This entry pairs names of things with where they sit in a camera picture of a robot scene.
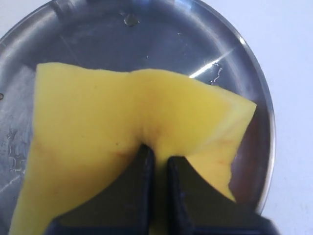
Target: white surface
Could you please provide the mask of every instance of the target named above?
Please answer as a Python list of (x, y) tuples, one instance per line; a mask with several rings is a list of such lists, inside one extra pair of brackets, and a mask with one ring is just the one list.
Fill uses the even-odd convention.
[[(0, 0), (0, 36), (45, 2)], [(313, 235), (313, 1), (205, 2), (246, 39), (272, 94), (276, 165), (263, 215), (275, 222), (282, 235)]]

